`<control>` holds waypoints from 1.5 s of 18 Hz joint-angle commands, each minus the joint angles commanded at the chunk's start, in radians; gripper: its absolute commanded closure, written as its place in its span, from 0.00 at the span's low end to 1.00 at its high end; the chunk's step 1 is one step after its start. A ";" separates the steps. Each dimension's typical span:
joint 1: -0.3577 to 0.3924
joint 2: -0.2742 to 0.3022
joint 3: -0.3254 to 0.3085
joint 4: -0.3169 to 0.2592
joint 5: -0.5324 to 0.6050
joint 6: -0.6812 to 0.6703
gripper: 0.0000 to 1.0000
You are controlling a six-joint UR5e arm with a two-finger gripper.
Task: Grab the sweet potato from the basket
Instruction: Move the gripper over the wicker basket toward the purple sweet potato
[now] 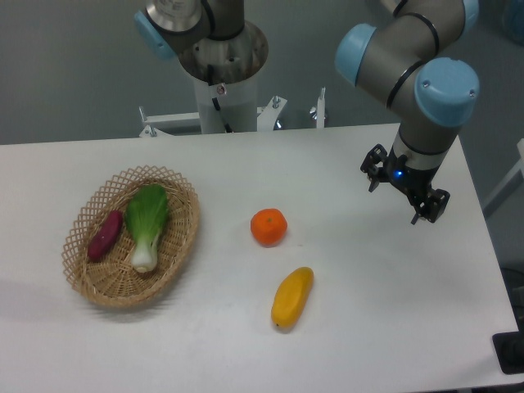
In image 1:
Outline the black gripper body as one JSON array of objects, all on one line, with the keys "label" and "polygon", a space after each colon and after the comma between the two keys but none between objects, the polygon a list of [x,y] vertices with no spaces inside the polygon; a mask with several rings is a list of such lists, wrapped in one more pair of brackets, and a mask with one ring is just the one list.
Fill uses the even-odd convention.
[{"label": "black gripper body", "polygon": [[426,205],[436,173],[436,160],[402,143],[393,145],[390,151],[382,145],[379,147],[382,179],[405,194],[411,205]]}]

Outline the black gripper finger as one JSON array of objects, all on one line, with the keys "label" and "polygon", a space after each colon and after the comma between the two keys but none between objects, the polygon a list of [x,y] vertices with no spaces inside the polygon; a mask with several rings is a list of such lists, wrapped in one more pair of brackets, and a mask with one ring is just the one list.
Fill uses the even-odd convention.
[{"label": "black gripper finger", "polygon": [[450,194],[446,190],[433,188],[429,188],[424,195],[411,196],[409,201],[415,209],[411,224],[416,224],[420,219],[435,223],[444,213],[449,198]]},{"label": "black gripper finger", "polygon": [[381,144],[377,144],[365,156],[360,171],[367,176],[370,182],[369,192],[376,190],[380,183],[387,182],[387,172],[384,168],[386,160],[387,152]]}]

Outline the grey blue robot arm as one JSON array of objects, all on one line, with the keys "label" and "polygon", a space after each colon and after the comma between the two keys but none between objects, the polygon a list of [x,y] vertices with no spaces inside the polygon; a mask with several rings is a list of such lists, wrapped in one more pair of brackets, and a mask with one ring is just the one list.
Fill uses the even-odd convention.
[{"label": "grey blue robot arm", "polygon": [[[337,72],[401,120],[392,147],[375,146],[361,170],[371,188],[389,183],[406,195],[418,220],[435,222],[445,211],[449,193],[431,182],[480,89],[468,64],[440,53],[478,12],[475,1],[395,1],[386,28],[356,25],[337,47]],[[134,23],[159,58],[177,57],[193,79],[203,133],[274,127],[276,116],[255,102],[268,43],[246,20],[243,2],[150,1]]]}]

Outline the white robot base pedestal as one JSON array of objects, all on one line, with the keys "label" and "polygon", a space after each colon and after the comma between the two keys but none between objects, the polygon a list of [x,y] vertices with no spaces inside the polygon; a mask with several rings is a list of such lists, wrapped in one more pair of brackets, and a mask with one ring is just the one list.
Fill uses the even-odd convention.
[{"label": "white robot base pedestal", "polygon": [[258,76],[268,59],[264,33],[247,21],[242,32],[229,40],[204,38],[182,52],[179,62],[192,79],[197,109],[216,103],[223,106],[252,104],[256,113]]}]

